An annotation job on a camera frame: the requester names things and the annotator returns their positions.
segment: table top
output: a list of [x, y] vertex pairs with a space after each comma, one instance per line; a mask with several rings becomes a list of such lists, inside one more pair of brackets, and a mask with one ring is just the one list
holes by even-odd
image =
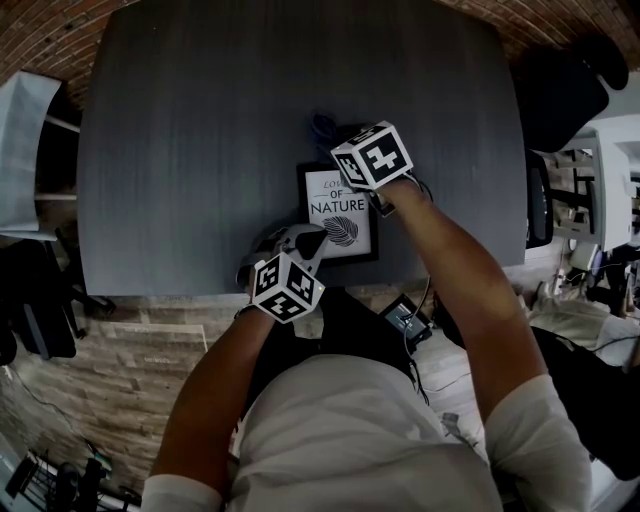
[[[523, 262], [524, 148], [493, 28], [425, 0], [147, 0], [112, 15], [82, 123], [88, 292], [238, 291], [252, 240], [295, 220], [314, 109], [394, 124], [436, 204], [502, 265]], [[424, 276], [392, 216], [378, 261], [319, 278]]]

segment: white t-shirt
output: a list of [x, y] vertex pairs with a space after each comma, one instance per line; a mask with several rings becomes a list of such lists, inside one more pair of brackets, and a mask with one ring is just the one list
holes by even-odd
[[[495, 469], [533, 510], [588, 510], [589, 458], [551, 378], [518, 387], [485, 425]], [[218, 510], [220, 495], [175, 475], [145, 484], [142, 510]], [[502, 510], [489, 466], [444, 438], [436, 414], [395, 368], [316, 356], [276, 378], [250, 411], [229, 511]]]

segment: poster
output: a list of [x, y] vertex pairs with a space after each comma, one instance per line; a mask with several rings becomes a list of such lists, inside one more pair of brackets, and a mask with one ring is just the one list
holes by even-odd
[[371, 253], [369, 203], [344, 185], [338, 170], [307, 172], [309, 222], [323, 226], [329, 243], [324, 259]]

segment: brick wall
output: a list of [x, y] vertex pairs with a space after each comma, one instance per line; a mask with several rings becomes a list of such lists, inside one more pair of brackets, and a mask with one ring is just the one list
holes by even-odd
[[[82, 110], [109, 15], [136, 1], [0, 0], [0, 83], [20, 69], [52, 76]], [[439, 1], [495, 25], [512, 61], [532, 44], [566, 46], [602, 32], [640, 68], [640, 39], [616, 0]]]

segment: shirt sleeve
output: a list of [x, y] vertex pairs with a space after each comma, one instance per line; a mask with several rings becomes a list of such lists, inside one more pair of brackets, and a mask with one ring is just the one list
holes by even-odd
[[217, 512], [222, 497], [208, 485], [178, 475], [155, 475], [147, 479], [142, 493], [142, 512]]
[[589, 455], [551, 377], [535, 377], [512, 391], [485, 430], [491, 463], [517, 477], [520, 494], [534, 510], [589, 510]]

